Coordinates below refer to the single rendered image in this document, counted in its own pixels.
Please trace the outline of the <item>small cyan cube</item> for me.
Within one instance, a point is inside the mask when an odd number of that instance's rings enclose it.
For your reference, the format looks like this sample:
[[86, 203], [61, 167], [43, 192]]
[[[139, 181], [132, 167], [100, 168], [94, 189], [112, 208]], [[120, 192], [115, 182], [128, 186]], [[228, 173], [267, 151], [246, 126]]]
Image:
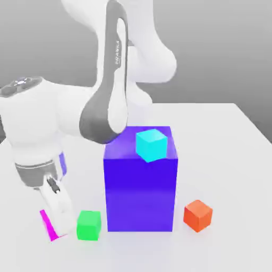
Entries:
[[136, 133], [136, 153], [147, 163], [167, 157], [168, 137], [157, 129]]

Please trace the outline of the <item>large blue box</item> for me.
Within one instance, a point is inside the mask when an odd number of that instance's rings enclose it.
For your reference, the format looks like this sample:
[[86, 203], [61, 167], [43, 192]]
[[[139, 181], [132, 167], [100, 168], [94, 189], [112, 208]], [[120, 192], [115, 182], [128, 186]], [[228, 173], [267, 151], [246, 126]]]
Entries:
[[173, 229], [178, 155], [170, 126], [166, 157], [144, 161], [136, 134], [148, 126], [128, 126], [104, 151], [107, 229], [110, 232], [170, 232]]

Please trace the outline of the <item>small orange cube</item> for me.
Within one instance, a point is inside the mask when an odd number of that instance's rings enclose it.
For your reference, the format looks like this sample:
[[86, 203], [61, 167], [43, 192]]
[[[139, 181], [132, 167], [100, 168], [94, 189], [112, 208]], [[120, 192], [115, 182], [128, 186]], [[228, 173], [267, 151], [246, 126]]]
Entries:
[[198, 233], [211, 224], [212, 215], [212, 208], [195, 200], [184, 207], [183, 221]]

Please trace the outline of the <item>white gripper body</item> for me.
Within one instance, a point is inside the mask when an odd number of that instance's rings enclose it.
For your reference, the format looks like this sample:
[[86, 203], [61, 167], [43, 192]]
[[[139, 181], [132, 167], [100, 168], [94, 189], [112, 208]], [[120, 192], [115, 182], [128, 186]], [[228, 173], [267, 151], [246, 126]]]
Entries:
[[74, 229], [74, 212], [71, 198], [62, 182], [45, 174], [40, 193], [47, 206], [47, 215], [58, 236]]

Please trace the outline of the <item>small green cube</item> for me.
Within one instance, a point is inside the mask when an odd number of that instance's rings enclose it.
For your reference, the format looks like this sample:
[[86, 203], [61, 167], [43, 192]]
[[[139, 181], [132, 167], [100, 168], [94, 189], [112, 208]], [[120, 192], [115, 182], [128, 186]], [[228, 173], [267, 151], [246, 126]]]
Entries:
[[76, 235], [78, 240], [97, 241], [101, 231], [101, 213], [82, 210], [78, 216]]

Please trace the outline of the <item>small magenta cube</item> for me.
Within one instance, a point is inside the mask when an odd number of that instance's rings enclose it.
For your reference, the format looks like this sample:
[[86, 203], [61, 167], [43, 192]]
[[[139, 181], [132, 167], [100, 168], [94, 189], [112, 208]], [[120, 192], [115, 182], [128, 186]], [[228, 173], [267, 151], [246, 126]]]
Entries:
[[43, 225], [45, 227], [45, 230], [46, 230], [51, 242], [59, 239], [60, 237], [66, 236], [66, 234], [58, 235], [56, 233], [56, 231], [55, 231], [53, 225], [51, 224], [51, 221], [50, 221], [49, 217], [47, 216], [44, 209], [40, 210], [39, 213], [41, 215]]

